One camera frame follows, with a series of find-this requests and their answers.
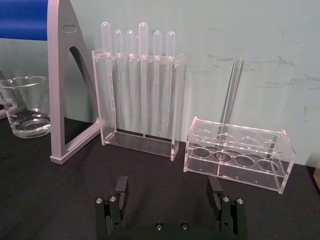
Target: clear acrylic rack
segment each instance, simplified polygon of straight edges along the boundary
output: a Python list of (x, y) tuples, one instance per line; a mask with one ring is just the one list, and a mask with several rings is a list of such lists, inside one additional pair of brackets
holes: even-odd
[(170, 157), (181, 133), (185, 85), (183, 54), (175, 56), (175, 34), (152, 33), (142, 22), (133, 30), (112, 34), (101, 25), (103, 49), (92, 51), (102, 144), (117, 145)]
[(296, 155), (286, 131), (229, 124), (242, 67), (242, 59), (233, 65), (222, 122), (194, 118), (187, 136), (183, 171), (282, 194)]

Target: screw head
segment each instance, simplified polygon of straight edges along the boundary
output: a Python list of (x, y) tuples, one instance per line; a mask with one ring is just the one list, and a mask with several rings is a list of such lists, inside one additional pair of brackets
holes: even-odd
[(102, 199), (101, 197), (98, 197), (98, 198), (95, 200), (95, 202), (96, 202), (97, 204), (102, 203), (102, 201), (103, 201), (103, 199)]
[(158, 231), (161, 231), (164, 228), (164, 226), (162, 225), (162, 223), (157, 223), (155, 225), (155, 229), (157, 229)]
[(230, 202), (230, 198), (227, 197), (227, 196), (224, 196), (222, 199), (223, 199), (223, 201), (225, 201), (226, 203), (227, 203), (227, 202)]
[(245, 203), (245, 201), (241, 197), (239, 197), (236, 201), (237, 201), (238, 204), (244, 204)]
[(117, 200), (117, 198), (116, 198), (115, 196), (111, 196), (111, 197), (109, 198), (109, 200), (110, 200), (110, 202), (114, 202), (115, 200)]
[(181, 224), (181, 228), (182, 228), (183, 231), (187, 231), (189, 229), (188, 223), (182, 223)]

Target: light blue wall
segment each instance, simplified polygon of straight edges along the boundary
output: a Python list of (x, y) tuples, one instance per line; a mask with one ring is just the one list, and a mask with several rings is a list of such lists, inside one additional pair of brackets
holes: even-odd
[[(188, 56), (183, 126), (194, 116), (219, 121), (233, 59), (244, 59), (231, 123), (285, 129), (297, 163), (320, 158), (320, 2), (317, 0), (72, 0), (88, 50), (102, 47), (100, 26), (176, 33)], [(6, 76), (48, 75), (45, 42), (0, 40)], [(67, 116), (92, 120), (75, 64), (68, 66)]]

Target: black table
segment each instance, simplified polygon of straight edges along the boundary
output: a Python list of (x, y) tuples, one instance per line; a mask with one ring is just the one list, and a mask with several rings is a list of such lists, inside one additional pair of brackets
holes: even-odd
[[(88, 124), (66, 120), (67, 139)], [(207, 177), (183, 173), (185, 144), (174, 162), (117, 146), (100, 136), (64, 165), (50, 162), (50, 136), (19, 139), (0, 120), (0, 239), (94, 240), (96, 197), (129, 177), (124, 226), (182, 223), (214, 226)], [(320, 239), (320, 195), (311, 172), (294, 165), (282, 195), (220, 179), (224, 194), (246, 202), (249, 239)]]

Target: pipette rack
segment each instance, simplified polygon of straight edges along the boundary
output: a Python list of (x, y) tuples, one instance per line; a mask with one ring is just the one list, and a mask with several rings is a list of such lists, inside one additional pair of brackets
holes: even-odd
[(286, 131), (230, 124), (243, 65), (242, 59), (233, 65), (222, 122), (194, 118), (187, 135), (183, 171), (282, 194), (296, 155)]
[[(142, 22), (112, 34), (101, 26), (103, 49), (92, 51), (102, 144), (170, 157), (179, 150), (186, 58), (175, 56), (175, 34), (149, 31)], [(149, 54), (148, 35), (153, 51)]]

